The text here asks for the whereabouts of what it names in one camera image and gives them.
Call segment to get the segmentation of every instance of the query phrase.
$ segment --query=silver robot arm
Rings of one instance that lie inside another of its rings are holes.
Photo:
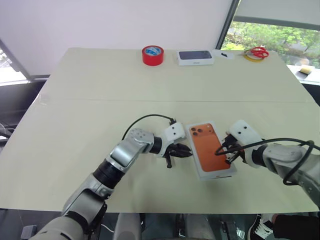
[[[300,185],[320,207],[320,155],[310,153],[305,158],[307,150],[300,145],[258,144],[241,149],[243,146],[262,141],[259,134],[244,120],[237,121],[228,134],[223,143],[223,147],[227,149],[225,153],[233,153],[233,156],[227,158],[228,163],[231,164],[240,156],[253,168],[268,168],[279,175],[285,185]]]
[[[132,129],[66,201],[61,216],[50,221],[30,239],[83,240],[100,224],[107,210],[105,200],[138,156],[153,153],[166,158],[189,157],[192,153],[187,146],[175,144],[184,137],[185,132],[179,122],[168,127],[161,137],[139,128]]]

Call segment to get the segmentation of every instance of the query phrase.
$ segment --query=white table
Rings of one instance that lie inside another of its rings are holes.
[[[221,133],[244,119],[266,139],[320,144],[320,109],[275,53],[261,63],[237,55],[180,67],[174,51],[166,51],[162,65],[149,67],[139,51],[74,48],[0,154],[0,208],[59,211],[128,125],[149,113],[183,124],[213,120]],[[136,125],[156,135],[167,126],[156,117]],[[141,155],[116,186],[107,211],[317,211],[299,186],[283,185],[265,168],[235,164],[238,173],[231,178],[199,181],[192,157],[176,158],[167,169],[164,158]]]

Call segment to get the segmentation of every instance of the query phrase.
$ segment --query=white wall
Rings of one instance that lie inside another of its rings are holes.
[[[231,2],[0,0],[0,39],[31,75],[50,74],[71,47],[214,49]]]
[[[320,0],[241,0],[235,15],[320,25]]]

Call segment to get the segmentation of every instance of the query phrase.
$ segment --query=shoe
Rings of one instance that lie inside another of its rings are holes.
[[[264,220],[261,214],[256,215],[253,225],[247,233],[247,240],[264,240],[273,233],[273,224],[269,220]]]

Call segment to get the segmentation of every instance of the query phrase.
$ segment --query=red tape roll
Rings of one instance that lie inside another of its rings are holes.
[[[142,61],[149,66],[157,66],[164,61],[164,50],[160,46],[150,45],[142,49]]]

